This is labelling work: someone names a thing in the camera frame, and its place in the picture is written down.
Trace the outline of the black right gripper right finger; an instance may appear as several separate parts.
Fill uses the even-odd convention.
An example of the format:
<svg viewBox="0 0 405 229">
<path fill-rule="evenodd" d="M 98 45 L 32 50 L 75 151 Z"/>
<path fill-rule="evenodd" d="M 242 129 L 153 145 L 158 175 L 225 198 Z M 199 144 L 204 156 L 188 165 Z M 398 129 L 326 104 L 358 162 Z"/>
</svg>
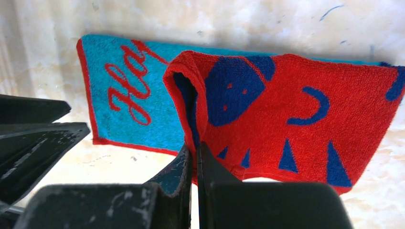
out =
<svg viewBox="0 0 405 229">
<path fill-rule="evenodd" d="M 202 229 L 350 229 L 338 194 L 322 183 L 242 182 L 202 142 L 196 151 Z"/>
</svg>

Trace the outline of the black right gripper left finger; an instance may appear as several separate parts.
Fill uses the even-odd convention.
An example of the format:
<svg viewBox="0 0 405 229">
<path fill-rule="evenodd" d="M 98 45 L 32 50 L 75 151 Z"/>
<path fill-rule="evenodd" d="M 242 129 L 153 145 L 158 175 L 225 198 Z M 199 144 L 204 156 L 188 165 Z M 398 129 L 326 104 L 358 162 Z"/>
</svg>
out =
<svg viewBox="0 0 405 229">
<path fill-rule="evenodd" d="M 41 188 L 17 229 L 188 229 L 191 155 L 178 155 L 143 184 L 52 185 Z"/>
</svg>

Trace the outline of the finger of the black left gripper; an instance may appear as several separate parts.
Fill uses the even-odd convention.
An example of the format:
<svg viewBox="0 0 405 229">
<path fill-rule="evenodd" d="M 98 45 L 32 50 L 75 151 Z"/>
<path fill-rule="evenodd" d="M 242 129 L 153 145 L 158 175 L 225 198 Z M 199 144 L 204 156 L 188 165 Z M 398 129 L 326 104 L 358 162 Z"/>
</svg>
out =
<svg viewBox="0 0 405 229">
<path fill-rule="evenodd" d="M 89 132 L 86 123 L 1 125 L 0 204 L 23 199 Z"/>
<path fill-rule="evenodd" d="M 0 96 L 2 125 L 52 123 L 70 111 L 70 105 L 61 100 Z"/>
</svg>

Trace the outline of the red blue cloth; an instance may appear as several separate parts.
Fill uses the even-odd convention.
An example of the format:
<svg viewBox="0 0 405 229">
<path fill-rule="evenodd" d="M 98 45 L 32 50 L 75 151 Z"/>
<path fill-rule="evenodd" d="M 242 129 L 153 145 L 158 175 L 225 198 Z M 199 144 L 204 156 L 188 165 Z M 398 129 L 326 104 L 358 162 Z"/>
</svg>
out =
<svg viewBox="0 0 405 229">
<path fill-rule="evenodd" d="M 143 42 L 78 40 L 95 145 L 192 155 L 240 180 L 357 183 L 405 94 L 405 68 Z"/>
</svg>

